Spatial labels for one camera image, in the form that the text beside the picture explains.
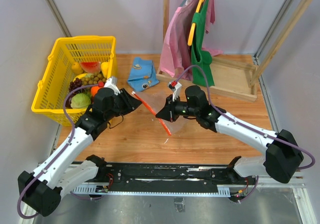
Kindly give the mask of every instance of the blue cloth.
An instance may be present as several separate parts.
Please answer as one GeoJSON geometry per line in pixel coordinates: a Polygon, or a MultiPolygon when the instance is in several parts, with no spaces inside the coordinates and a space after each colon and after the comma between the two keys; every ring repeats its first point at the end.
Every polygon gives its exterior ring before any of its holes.
{"type": "Polygon", "coordinates": [[[135,57],[127,82],[135,91],[141,92],[159,83],[155,72],[152,60],[135,57]]]}

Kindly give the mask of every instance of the wooden tabletop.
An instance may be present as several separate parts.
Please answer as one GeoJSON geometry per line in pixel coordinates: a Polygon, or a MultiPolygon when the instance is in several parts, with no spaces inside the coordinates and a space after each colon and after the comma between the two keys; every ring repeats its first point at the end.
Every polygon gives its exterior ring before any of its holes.
{"type": "MultiPolygon", "coordinates": [[[[131,93],[127,78],[134,57],[153,60],[156,69],[160,55],[117,55],[118,87],[131,93]]],[[[221,55],[235,61],[252,63],[250,55],[221,55]]],[[[171,90],[167,83],[160,82],[143,93],[154,94],[171,90]]],[[[181,100],[185,100],[184,89],[181,100]]],[[[254,103],[233,98],[211,95],[215,105],[226,109],[232,115],[257,125],[271,129],[270,121],[260,88],[254,103]]],[[[112,125],[121,121],[113,120],[112,125]]],[[[58,143],[61,144],[71,128],[63,127],[58,143]]],[[[77,160],[85,160],[90,155],[104,157],[108,162],[148,162],[148,163],[193,163],[193,164],[228,164],[235,156],[257,156],[260,153],[252,147],[223,134],[214,133],[200,127],[195,120],[188,120],[180,131],[168,136],[159,121],[141,105],[137,110],[124,117],[123,123],[114,129],[104,131],[98,139],[88,146],[77,160]]]]}

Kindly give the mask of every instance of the cabbage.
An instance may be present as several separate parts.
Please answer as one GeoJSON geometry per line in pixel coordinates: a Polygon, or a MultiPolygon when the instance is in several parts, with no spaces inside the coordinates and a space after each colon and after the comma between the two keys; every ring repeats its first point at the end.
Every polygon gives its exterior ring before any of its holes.
{"type": "Polygon", "coordinates": [[[86,109],[90,104],[90,97],[84,93],[76,94],[71,99],[71,108],[73,109],[86,109]]]}

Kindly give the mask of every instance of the yellow basket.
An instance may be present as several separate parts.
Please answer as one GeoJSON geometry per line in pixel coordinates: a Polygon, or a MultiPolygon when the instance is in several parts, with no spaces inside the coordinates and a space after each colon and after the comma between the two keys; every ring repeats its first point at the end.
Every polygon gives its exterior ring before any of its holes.
{"type": "MultiPolygon", "coordinates": [[[[43,114],[63,126],[71,126],[63,113],[64,99],[69,92],[69,84],[76,76],[73,62],[109,62],[108,78],[117,75],[116,39],[112,36],[78,36],[56,40],[42,80],[38,83],[32,103],[34,113],[43,114]]],[[[85,109],[67,109],[76,122],[85,109]]]]}

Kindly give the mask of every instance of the wooden rack base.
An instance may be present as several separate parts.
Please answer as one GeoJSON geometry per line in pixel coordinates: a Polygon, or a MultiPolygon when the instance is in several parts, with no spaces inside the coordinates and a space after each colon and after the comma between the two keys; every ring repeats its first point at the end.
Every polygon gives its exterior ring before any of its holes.
{"type": "MultiPolygon", "coordinates": [[[[246,56],[247,60],[251,60],[251,56],[246,56]]],[[[233,97],[240,100],[253,102],[257,98],[258,82],[250,87],[250,79],[256,71],[257,66],[253,65],[251,60],[249,63],[233,61],[225,59],[226,56],[213,57],[210,65],[215,86],[210,86],[210,92],[227,97],[233,97]]],[[[156,78],[160,81],[169,82],[174,80],[168,74],[158,69],[156,78]]],[[[193,85],[192,81],[179,80],[184,86],[193,85]]]]}

